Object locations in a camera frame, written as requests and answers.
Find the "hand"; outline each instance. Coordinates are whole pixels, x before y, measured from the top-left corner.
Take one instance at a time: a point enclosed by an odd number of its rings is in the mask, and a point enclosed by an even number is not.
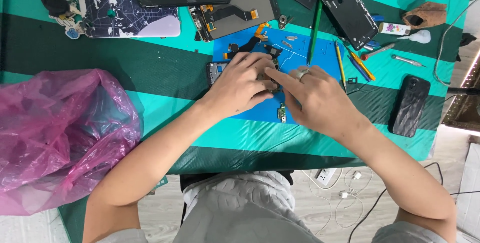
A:
[[[198,102],[218,115],[217,119],[234,116],[253,108],[273,94],[277,87],[271,80],[256,80],[265,68],[274,68],[272,56],[261,52],[239,52],[210,90]]]
[[[363,123],[370,124],[355,108],[338,81],[320,67],[312,66],[309,74],[297,80],[297,72],[307,68],[301,66],[289,75],[276,69],[265,69],[268,76],[283,86],[285,105],[297,123],[337,141],[347,132],[363,126]]]

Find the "electrical outlet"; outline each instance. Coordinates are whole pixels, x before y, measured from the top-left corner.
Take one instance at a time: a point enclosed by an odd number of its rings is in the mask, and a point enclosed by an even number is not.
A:
[[[317,180],[324,186],[328,184],[330,179],[332,179],[333,174],[337,168],[330,168],[330,169],[321,169],[320,175],[318,176]]]

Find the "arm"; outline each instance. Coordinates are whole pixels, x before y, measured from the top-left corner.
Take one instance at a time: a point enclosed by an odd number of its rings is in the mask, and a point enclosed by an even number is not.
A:
[[[295,79],[297,70],[290,75],[275,69],[265,73],[284,86],[285,104],[297,123],[332,137],[382,178],[400,207],[395,221],[416,224],[455,242],[457,214],[452,197],[355,108],[337,80],[317,66],[301,82]]]
[[[276,88],[256,77],[274,67],[263,53],[237,54],[212,88],[187,111],[130,152],[94,188],[88,198],[83,243],[127,228],[140,228],[137,202],[163,178],[175,161],[220,120],[251,109]]]

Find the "green spudger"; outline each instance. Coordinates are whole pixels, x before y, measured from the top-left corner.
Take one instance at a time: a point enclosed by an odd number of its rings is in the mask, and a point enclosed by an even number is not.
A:
[[[315,15],[315,25],[313,27],[313,37],[311,38],[311,45],[310,45],[310,54],[308,55],[308,62],[307,64],[310,65],[312,59],[314,58],[314,51],[315,51],[315,42],[317,41],[317,33],[318,33],[318,26],[320,25],[320,16],[322,15],[322,0],[317,0],[317,14]]]

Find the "person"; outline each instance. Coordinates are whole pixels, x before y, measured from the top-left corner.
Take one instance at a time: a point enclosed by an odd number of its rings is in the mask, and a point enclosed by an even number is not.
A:
[[[382,135],[320,67],[284,74],[271,59],[238,53],[201,99],[121,160],[88,198],[83,243],[147,243],[138,201],[207,129],[273,97],[268,90],[276,84],[257,80],[260,73],[283,86],[298,124],[330,136],[382,178],[399,210],[373,242],[454,243],[456,206],[442,185]],[[293,213],[290,184],[279,172],[221,173],[183,194],[184,222],[173,242],[321,242]]]

